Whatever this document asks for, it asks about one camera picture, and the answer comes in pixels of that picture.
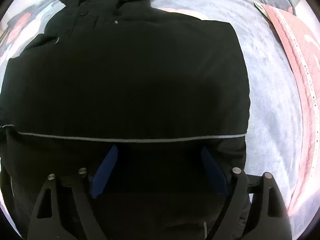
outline pink fabric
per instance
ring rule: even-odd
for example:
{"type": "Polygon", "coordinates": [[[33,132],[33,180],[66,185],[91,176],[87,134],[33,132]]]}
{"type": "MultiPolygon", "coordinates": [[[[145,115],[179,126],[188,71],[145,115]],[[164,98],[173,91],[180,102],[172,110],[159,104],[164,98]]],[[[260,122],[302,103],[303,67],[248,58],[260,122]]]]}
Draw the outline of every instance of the pink fabric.
{"type": "Polygon", "coordinates": [[[320,190],[320,46],[311,30],[297,17],[262,5],[273,23],[289,59],[300,95],[303,143],[299,176],[288,206],[293,215],[320,190]]]}
{"type": "Polygon", "coordinates": [[[292,7],[289,7],[289,8],[288,8],[288,13],[293,14],[293,9],[292,9],[292,7]]]}
{"type": "Polygon", "coordinates": [[[10,32],[7,40],[7,44],[11,43],[15,37],[19,34],[23,26],[25,25],[28,18],[31,16],[31,13],[25,13],[16,23],[16,25],[13,27],[13,30],[10,32]]]}

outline black plastic bracket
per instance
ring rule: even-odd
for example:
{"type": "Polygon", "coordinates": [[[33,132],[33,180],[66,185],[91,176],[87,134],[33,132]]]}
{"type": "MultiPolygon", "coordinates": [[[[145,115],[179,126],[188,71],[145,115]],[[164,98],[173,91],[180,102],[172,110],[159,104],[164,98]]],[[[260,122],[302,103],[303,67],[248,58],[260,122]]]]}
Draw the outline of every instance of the black plastic bracket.
{"type": "Polygon", "coordinates": [[[64,177],[61,180],[57,178],[46,180],[31,215],[28,240],[77,240],[61,225],[57,188],[62,186],[70,187],[72,190],[76,211],[86,239],[107,240],[93,214],[88,196],[84,190],[85,179],[86,176],[83,178],[82,175],[77,174],[64,177]]]}
{"type": "MultiPolygon", "coordinates": [[[[292,240],[284,200],[273,176],[268,172],[263,176],[253,176],[246,175],[238,168],[237,171],[238,173],[231,172],[233,192],[227,198],[206,240],[231,239],[250,193],[253,193],[253,200],[244,232],[239,239],[292,240]]],[[[107,240],[93,214],[85,182],[87,177],[78,174],[61,179],[51,177],[50,180],[46,180],[31,215],[28,240],[77,240],[61,223],[59,209],[61,187],[72,190],[84,239],[107,240]]]]}
{"type": "Polygon", "coordinates": [[[292,240],[290,221],[284,200],[274,177],[236,174],[231,171],[233,193],[206,240],[231,239],[248,194],[253,193],[249,217],[242,240],[292,240]]]}

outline black jacket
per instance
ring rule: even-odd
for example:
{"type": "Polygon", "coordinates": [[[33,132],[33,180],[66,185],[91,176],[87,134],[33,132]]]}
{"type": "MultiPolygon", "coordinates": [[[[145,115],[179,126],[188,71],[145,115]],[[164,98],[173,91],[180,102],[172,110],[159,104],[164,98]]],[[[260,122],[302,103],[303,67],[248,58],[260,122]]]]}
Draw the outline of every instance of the black jacket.
{"type": "Polygon", "coordinates": [[[9,61],[0,95],[1,188],[17,228],[26,237],[48,174],[94,174],[116,144],[118,163],[92,203],[104,232],[202,239],[198,225],[216,219],[224,198],[210,188],[201,148],[227,178],[245,162],[249,84],[234,29],[150,0],[61,1],[44,34],[9,61]],[[146,192],[159,195],[151,201],[146,192]],[[182,220],[174,215],[181,211],[182,220]],[[190,233],[179,223],[197,226],[190,233]]]}

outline metal bolt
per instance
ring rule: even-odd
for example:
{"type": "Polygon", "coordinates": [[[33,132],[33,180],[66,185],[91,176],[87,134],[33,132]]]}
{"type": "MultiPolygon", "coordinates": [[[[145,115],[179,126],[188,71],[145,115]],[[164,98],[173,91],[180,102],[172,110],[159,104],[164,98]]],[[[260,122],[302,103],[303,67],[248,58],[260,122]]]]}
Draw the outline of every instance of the metal bolt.
{"type": "Polygon", "coordinates": [[[52,173],[48,176],[48,180],[53,180],[55,177],[56,175],[52,173]]]}
{"type": "Polygon", "coordinates": [[[264,174],[264,176],[265,176],[267,179],[272,179],[272,174],[269,173],[269,172],[266,172],[266,173],[264,174]]]}
{"type": "Polygon", "coordinates": [[[234,167],[234,168],[232,169],[232,172],[235,173],[235,174],[240,174],[240,173],[241,173],[241,169],[238,168],[238,167],[234,167]]]}
{"type": "Polygon", "coordinates": [[[87,173],[87,169],[86,169],[86,168],[80,168],[79,171],[78,171],[78,173],[79,173],[80,175],[86,174],[86,173],[87,173]]]}

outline pink quilt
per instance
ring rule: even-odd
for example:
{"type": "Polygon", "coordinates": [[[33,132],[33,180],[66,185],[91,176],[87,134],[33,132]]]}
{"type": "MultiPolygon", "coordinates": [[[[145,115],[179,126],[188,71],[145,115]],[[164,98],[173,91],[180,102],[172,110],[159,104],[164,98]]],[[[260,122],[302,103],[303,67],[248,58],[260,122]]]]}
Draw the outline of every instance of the pink quilt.
{"type": "Polygon", "coordinates": [[[300,95],[303,143],[298,181],[288,206],[293,215],[320,190],[320,46],[311,30],[289,12],[261,4],[273,23],[289,59],[300,95]]]}

